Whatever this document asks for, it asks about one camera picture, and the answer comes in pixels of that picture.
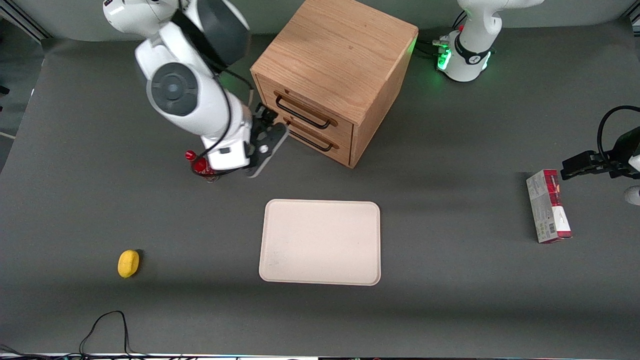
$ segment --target green indicator light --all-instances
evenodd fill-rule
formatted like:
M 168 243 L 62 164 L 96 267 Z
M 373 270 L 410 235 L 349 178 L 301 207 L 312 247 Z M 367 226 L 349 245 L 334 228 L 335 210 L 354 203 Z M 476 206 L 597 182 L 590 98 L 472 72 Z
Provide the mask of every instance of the green indicator light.
M 491 51 L 486 55 L 486 60 L 484 61 L 484 65 L 482 65 L 482 69 L 486 69 L 486 66 L 489 64 L 489 58 L 491 57 Z
M 451 59 L 451 50 L 447 49 L 446 52 L 442 53 L 438 59 L 438 68 L 440 70 L 445 70 L 449 64 L 449 59 Z
M 418 38 L 413 39 L 411 45 L 409 45 L 409 49 L 407 50 L 410 54 L 413 54 L 413 50 L 415 49 L 415 43 L 418 41 Z

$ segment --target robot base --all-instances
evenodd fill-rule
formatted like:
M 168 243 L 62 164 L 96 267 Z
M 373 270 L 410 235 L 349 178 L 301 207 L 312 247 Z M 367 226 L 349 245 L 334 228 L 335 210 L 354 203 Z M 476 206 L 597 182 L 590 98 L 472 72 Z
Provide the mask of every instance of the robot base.
M 441 36 L 439 42 L 434 42 L 435 45 L 441 48 L 436 67 L 452 80 L 467 83 L 475 80 L 486 69 L 491 52 L 484 59 L 479 59 L 478 63 L 467 64 L 465 58 L 450 46 L 459 34 L 460 31 L 458 30 L 452 31 L 448 35 Z

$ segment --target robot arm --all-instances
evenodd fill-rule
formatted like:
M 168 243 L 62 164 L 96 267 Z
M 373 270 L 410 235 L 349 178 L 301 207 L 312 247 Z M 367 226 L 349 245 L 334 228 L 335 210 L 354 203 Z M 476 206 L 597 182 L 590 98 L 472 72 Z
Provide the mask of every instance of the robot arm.
M 250 44 L 237 8 L 227 0 L 105 0 L 103 10 L 117 30 L 147 38 L 136 60 L 153 108 L 200 136 L 201 156 L 219 174 L 244 168 L 257 176 L 288 129 L 262 105 L 252 114 L 220 84 L 220 73 Z
M 433 44 L 440 46 L 438 69 L 455 81 L 475 80 L 486 68 L 491 46 L 502 30 L 499 11 L 529 8 L 544 0 L 458 0 L 467 13 L 464 30 L 455 29 Z

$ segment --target drawer handle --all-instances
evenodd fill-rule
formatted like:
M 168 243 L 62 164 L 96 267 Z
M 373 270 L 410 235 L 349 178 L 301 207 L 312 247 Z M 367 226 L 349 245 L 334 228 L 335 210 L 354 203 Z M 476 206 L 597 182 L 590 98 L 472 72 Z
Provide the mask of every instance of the drawer handle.
M 316 149 L 322 151 L 322 152 L 328 152 L 329 150 L 331 150 L 333 148 L 333 144 L 329 143 L 329 146 L 327 147 L 321 147 L 320 145 L 314 143 L 313 141 L 309 140 L 308 138 L 305 138 L 304 136 L 298 134 L 297 132 L 291 130 L 291 125 L 290 122 L 287 121 L 287 127 L 289 128 L 289 133 L 292 134 L 293 136 L 295 136 L 296 138 L 299 138 L 300 140 L 304 141 L 305 143 L 315 147 Z
M 289 109 L 288 107 L 284 106 L 283 104 L 280 104 L 280 101 L 282 100 L 282 96 L 278 95 L 278 97 L 276 98 L 276 105 L 278 105 L 278 107 L 280 109 L 283 109 L 284 111 L 286 111 L 287 113 L 290 113 L 291 115 L 300 118 L 302 121 L 306 122 L 307 124 L 316 127 L 320 130 L 324 130 L 327 127 L 329 127 L 329 125 L 331 125 L 331 121 L 327 120 L 327 122 L 324 125 L 320 125 L 317 122 L 308 119 L 306 116 L 301 115 L 299 113 L 296 113 L 295 111 Z

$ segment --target gray table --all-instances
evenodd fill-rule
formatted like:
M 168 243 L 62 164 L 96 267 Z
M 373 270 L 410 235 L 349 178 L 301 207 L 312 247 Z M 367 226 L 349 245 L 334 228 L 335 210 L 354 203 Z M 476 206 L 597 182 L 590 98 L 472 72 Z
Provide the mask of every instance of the gray table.
M 270 39 L 234 69 L 248 76 Z M 524 186 L 594 148 L 608 109 L 638 103 L 628 24 L 508 29 L 496 46 L 471 84 L 416 55 L 354 170 L 289 140 L 259 178 L 212 186 L 183 158 L 198 138 L 148 104 L 135 44 L 48 44 L 0 176 L 0 340 L 72 351 L 121 309 L 142 352 L 638 358 L 640 208 L 622 197 L 632 182 L 563 183 L 575 237 L 553 245 L 534 239 Z M 615 116 L 605 141 L 637 124 Z M 377 202 L 380 283 L 262 281 L 274 198 Z M 116 261 L 131 248 L 146 258 L 125 281 Z M 120 352 L 119 322 L 105 319 L 88 350 Z

